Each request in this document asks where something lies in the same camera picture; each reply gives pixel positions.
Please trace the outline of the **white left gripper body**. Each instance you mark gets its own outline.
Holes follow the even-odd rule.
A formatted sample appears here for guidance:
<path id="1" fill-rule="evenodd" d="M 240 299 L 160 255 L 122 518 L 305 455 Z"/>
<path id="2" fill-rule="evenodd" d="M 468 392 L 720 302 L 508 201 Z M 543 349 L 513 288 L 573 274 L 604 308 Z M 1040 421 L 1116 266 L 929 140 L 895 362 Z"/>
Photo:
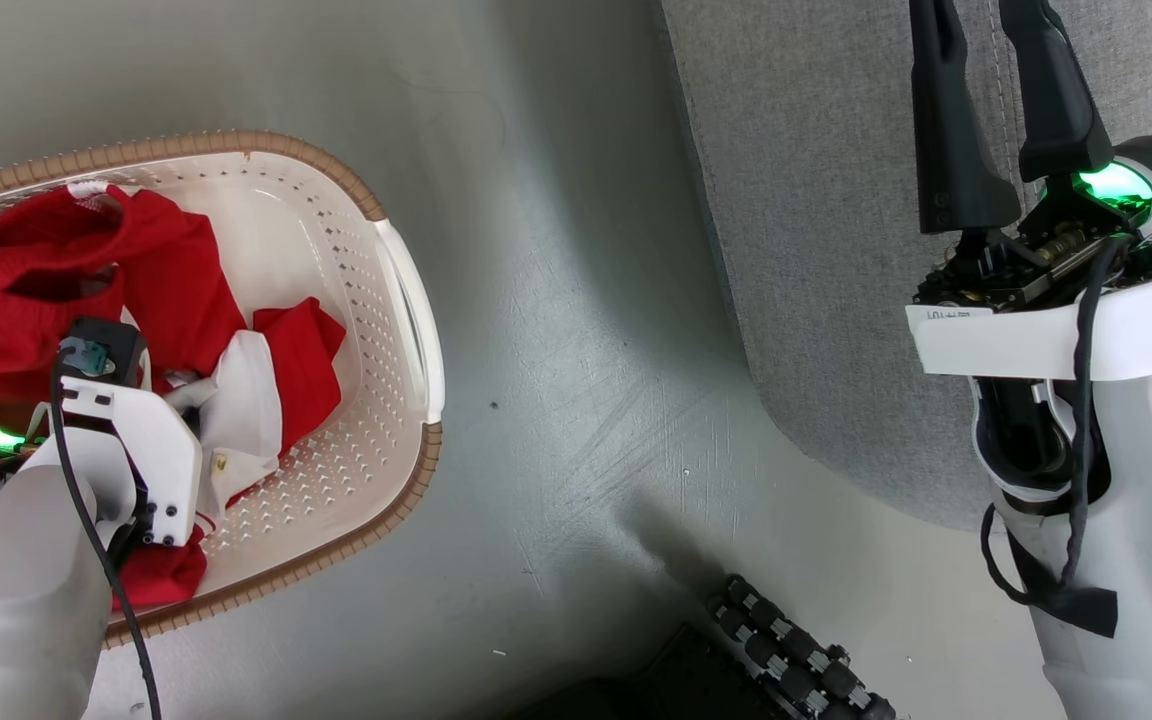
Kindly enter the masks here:
<path id="1" fill-rule="evenodd" d="M 58 433 L 0 433 L 0 546 L 183 546 L 195 533 L 204 452 L 165 397 L 60 379 Z"/>

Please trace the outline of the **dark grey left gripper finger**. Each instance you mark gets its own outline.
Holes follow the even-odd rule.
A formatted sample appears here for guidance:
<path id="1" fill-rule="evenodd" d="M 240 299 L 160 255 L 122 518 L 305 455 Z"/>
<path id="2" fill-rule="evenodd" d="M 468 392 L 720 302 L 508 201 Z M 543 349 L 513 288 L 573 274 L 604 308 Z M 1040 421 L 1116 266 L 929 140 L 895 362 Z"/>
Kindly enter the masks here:
<path id="1" fill-rule="evenodd" d="M 200 410 L 207 404 L 218 392 L 218 382 L 212 378 L 198 378 L 191 382 L 184 382 L 166 393 L 164 400 L 172 406 L 177 414 L 185 414 L 188 410 Z"/>

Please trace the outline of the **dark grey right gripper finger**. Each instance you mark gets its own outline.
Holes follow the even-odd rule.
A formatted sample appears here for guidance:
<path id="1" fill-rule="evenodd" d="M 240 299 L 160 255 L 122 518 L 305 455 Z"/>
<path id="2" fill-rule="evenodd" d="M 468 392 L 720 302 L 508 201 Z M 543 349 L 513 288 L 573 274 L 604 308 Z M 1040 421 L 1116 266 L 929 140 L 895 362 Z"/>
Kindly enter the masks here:
<path id="1" fill-rule="evenodd" d="M 1025 126 L 1021 179 L 1106 168 L 1114 146 L 1060 14 L 1049 0 L 998 0 L 998 15 L 1018 65 Z"/>
<path id="2" fill-rule="evenodd" d="M 911 106 L 920 229 L 995 232 L 1020 219 L 996 170 L 967 85 L 967 37 L 954 0 L 908 0 Z"/>

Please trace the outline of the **red and white garment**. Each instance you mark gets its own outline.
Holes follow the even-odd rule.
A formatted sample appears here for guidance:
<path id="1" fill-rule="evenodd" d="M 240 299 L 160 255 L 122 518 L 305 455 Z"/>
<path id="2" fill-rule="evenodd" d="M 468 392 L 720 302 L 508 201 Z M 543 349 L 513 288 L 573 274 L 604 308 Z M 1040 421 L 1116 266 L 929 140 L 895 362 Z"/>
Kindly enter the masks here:
<path id="1" fill-rule="evenodd" d="M 35 439 L 59 387 L 59 344 L 78 316 L 136 325 L 147 389 L 198 378 L 218 392 L 185 418 L 204 450 L 196 536 L 134 547 L 114 609 L 191 601 L 207 571 L 200 543 L 248 488 L 321 427 L 342 401 L 333 366 L 346 328 L 314 297 L 244 313 L 210 219 L 151 190 L 65 184 L 0 214 L 0 430 Z"/>

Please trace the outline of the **white perforated laundry basket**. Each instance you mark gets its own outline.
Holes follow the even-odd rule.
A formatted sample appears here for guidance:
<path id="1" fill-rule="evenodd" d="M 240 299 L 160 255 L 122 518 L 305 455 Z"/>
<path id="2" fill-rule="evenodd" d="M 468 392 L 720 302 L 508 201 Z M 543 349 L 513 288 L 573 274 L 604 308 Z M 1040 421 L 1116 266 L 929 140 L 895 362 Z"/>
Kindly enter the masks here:
<path id="1" fill-rule="evenodd" d="M 340 406 L 202 539 L 194 600 L 141 612 L 154 637 L 338 564 L 410 516 L 442 450 L 442 348 L 401 233 L 364 181 L 311 143 L 227 129 L 23 161 L 0 168 L 0 213 L 96 179 L 207 215 L 244 313 L 314 296 L 347 332 L 333 363 Z"/>

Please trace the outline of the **grey fabric sofa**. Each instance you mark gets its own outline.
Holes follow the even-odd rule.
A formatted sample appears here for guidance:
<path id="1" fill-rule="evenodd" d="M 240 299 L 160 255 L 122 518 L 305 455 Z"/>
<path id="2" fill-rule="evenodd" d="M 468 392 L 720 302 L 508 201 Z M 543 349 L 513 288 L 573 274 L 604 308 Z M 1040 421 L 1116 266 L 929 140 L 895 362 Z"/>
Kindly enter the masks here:
<path id="1" fill-rule="evenodd" d="M 1152 0 L 1049 0 L 1112 141 L 1152 135 Z M 660 0 L 761 404 L 804 454 L 911 518 L 977 526 L 964 378 L 927 376 L 905 302 L 955 234 L 916 205 L 908 0 Z M 996 0 L 954 0 L 983 141 L 1023 209 L 1018 60 Z"/>

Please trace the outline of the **black roller wheel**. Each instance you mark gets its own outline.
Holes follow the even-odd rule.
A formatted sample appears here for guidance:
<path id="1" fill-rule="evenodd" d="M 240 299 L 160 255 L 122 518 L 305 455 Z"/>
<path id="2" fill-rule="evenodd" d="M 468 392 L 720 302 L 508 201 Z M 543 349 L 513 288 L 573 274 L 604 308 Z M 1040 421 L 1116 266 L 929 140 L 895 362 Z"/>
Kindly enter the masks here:
<path id="1" fill-rule="evenodd" d="M 741 660 L 753 666 L 755 682 L 787 714 L 797 720 L 900 720 L 890 702 L 856 676 L 846 647 L 820 644 L 741 575 L 723 579 L 707 609 Z"/>

